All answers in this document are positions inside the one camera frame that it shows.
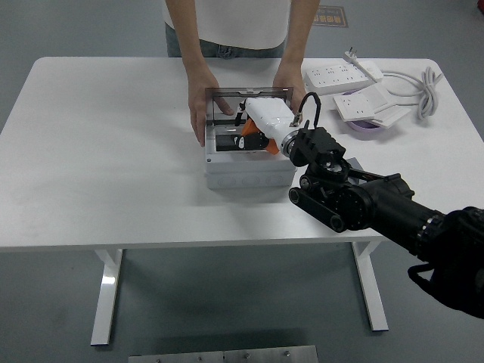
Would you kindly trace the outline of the person's left hand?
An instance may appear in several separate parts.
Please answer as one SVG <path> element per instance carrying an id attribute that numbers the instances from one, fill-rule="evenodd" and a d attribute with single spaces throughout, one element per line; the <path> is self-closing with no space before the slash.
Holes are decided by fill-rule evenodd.
<path id="1" fill-rule="evenodd" d="M 292 88 L 290 107 L 296 113 L 306 95 L 306 89 L 301 74 L 301 63 L 289 64 L 280 62 L 272 83 L 276 88 Z"/>

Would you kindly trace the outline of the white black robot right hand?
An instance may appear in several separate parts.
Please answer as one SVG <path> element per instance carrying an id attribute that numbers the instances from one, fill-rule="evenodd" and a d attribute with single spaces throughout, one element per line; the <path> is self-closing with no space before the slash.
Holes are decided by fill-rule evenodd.
<path id="1" fill-rule="evenodd" d="M 270 154 L 281 152 L 288 157 L 299 131 L 299 116 L 293 114 L 280 98 L 246 98 L 239 104 L 235 125 L 243 115 L 247 120 L 235 144 L 241 150 L 266 150 Z"/>

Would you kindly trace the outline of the person's right hand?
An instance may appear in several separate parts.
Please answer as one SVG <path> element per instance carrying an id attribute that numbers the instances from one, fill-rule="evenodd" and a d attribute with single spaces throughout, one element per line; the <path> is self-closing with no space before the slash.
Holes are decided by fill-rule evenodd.
<path id="1" fill-rule="evenodd" d="M 205 146 L 206 90 L 218 88 L 219 83 L 208 67 L 190 70 L 188 76 L 188 106 L 191 126 L 201 147 Z"/>

